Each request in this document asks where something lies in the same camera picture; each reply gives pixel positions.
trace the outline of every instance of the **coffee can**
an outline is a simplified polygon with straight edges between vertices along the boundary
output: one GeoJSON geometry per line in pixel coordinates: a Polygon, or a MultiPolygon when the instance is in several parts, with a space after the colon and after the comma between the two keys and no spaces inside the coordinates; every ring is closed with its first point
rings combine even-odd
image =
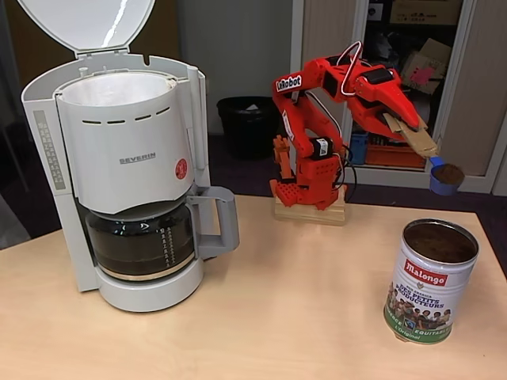
{"type": "Polygon", "coordinates": [[[384,307],[399,339],[435,344],[449,336],[477,255],[477,240],[454,223],[418,219],[405,227],[384,307]]]}

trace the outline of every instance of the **black trash can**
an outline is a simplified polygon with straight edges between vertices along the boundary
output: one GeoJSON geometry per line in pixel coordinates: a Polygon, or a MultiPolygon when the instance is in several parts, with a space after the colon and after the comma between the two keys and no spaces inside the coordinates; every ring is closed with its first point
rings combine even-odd
{"type": "Polygon", "coordinates": [[[281,118],[270,97],[228,97],[216,106],[227,150],[233,157],[257,160],[273,154],[281,118]]]}

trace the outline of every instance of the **red robot arm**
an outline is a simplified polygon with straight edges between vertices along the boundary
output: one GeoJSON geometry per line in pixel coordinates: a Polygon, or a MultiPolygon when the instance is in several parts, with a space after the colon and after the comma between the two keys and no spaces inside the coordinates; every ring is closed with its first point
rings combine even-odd
{"type": "Polygon", "coordinates": [[[385,112],[414,130],[419,128],[417,112],[402,92],[398,73],[362,61],[359,59],[361,49],[362,43],[357,42],[339,56],[314,59],[301,71],[273,83],[273,100],[296,151],[295,178],[271,183],[273,194],[285,206],[299,203],[314,204],[319,210],[327,208],[337,198],[336,182],[344,167],[339,126],[314,106],[308,98],[312,95],[308,90],[322,88],[335,102],[346,102],[354,121],[365,131],[403,140],[383,120],[385,112]],[[309,137],[306,130],[313,131],[317,137],[309,137]]]}

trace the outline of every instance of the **coffee maker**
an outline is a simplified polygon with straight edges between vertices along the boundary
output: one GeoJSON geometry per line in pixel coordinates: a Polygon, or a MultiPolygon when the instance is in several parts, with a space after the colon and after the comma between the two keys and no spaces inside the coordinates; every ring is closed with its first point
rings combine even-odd
{"type": "Polygon", "coordinates": [[[129,54],[154,0],[18,1],[76,57],[22,101],[78,289],[134,312],[182,301],[239,244],[234,195],[210,187],[204,75],[129,54]]]}

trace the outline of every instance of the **open cabinet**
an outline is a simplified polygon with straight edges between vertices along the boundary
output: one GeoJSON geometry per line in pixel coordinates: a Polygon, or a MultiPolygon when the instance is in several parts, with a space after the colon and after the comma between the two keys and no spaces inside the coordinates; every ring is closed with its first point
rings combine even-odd
{"type": "MultiPolygon", "coordinates": [[[[491,191],[507,146],[507,78],[495,74],[507,64],[507,53],[497,48],[507,38],[502,26],[507,2],[295,0],[293,16],[297,6],[301,20],[293,19],[292,56],[302,57],[299,65],[363,40],[364,59],[402,75],[403,89],[427,122],[440,155],[466,173],[461,190],[491,191]],[[433,8],[424,11],[428,6],[433,8]]],[[[344,105],[320,96],[341,120],[344,141],[362,141],[366,147],[362,161],[355,160],[359,183],[428,187],[428,162],[402,143],[357,135],[360,128],[344,105]]]]}

